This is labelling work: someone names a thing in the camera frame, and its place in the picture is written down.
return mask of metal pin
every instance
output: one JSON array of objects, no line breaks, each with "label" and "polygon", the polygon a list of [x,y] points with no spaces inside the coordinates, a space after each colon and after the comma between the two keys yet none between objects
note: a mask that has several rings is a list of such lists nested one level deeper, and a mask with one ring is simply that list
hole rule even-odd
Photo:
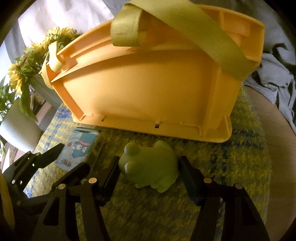
[{"label": "metal pin", "polygon": [[204,179],[204,182],[210,184],[212,182],[212,179],[210,179],[209,177],[206,177]]},{"label": "metal pin", "polygon": [[236,184],[235,184],[235,188],[237,188],[237,189],[242,189],[242,184],[240,184],[240,183],[236,183]]},{"label": "metal pin", "polygon": [[60,184],[57,188],[59,189],[59,190],[62,190],[62,189],[64,189],[66,187],[66,185],[64,184],[64,183],[62,183],[62,184]]},{"label": "metal pin", "polygon": [[89,183],[93,184],[96,183],[97,179],[95,177],[92,177],[89,179]]}]

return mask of cartoon character box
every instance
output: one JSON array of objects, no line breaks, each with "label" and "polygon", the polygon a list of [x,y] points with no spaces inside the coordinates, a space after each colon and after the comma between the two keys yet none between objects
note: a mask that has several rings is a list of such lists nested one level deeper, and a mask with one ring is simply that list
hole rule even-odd
[{"label": "cartoon character box", "polygon": [[76,128],[55,163],[70,171],[81,162],[87,162],[93,168],[104,144],[104,138],[98,131]]}]

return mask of yellow and blue rug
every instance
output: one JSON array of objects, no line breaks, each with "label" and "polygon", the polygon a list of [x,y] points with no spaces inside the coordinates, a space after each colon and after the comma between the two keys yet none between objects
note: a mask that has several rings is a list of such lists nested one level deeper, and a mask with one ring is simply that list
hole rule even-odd
[{"label": "yellow and blue rug", "polygon": [[[271,176],[263,130],[244,89],[231,114],[232,136],[224,143],[208,143],[185,139],[140,134],[110,128],[101,130],[106,143],[100,153],[97,168],[106,168],[113,156],[120,156],[128,142],[151,147],[157,140],[167,142],[177,156],[186,155],[204,176],[213,177],[220,184],[241,183],[249,193],[262,219],[266,220]],[[66,143],[77,126],[71,112],[61,105],[51,124],[42,135],[35,152],[45,152],[58,143]],[[39,169],[28,183],[25,193],[39,196],[50,191],[53,182],[66,172],[55,164]],[[80,206],[77,205],[78,227],[81,240],[85,240]],[[150,187],[136,189],[119,176],[113,197],[101,212],[113,241],[189,240],[195,226],[199,208],[188,198],[180,180],[164,193]],[[216,239],[222,233],[223,207],[218,221]]]}]

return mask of yellow ribbon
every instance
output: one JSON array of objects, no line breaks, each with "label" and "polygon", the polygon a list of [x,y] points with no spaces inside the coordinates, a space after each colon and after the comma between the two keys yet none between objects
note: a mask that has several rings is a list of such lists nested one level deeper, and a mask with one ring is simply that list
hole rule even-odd
[{"label": "yellow ribbon", "polygon": [[48,52],[47,52],[45,60],[42,64],[41,71],[39,72],[39,74],[42,76],[46,86],[50,89],[53,89],[53,87],[49,81],[48,73],[47,73],[46,60],[47,60],[48,55],[49,55],[48,65],[53,72],[57,73],[63,67],[63,64],[57,58],[57,44],[58,44],[58,42],[55,41],[48,46]]},{"label": "yellow ribbon", "polygon": [[13,215],[13,208],[12,208],[10,195],[8,192],[8,187],[3,178],[1,170],[0,170],[0,195],[2,199],[3,216],[13,230],[15,228],[15,217]]},{"label": "yellow ribbon", "polygon": [[112,20],[111,39],[115,46],[139,45],[137,31],[143,10],[188,37],[237,80],[244,81],[258,67],[211,17],[189,0],[129,1]]}]

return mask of yellow plastic basket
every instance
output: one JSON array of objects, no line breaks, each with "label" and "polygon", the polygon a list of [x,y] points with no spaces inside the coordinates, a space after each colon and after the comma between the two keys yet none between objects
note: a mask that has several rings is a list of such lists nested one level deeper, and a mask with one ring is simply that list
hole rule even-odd
[{"label": "yellow plastic basket", "polygon": [[[198,7],[259,65],[261,22],[228,9]],[[47,64],[49,83],[74,121],[208,142],[228,140],[241,81],[177,30],[148,13],[145,18],[149,28],[141,46],[115,47],[108,21],[57,53],[60,71]]]}]

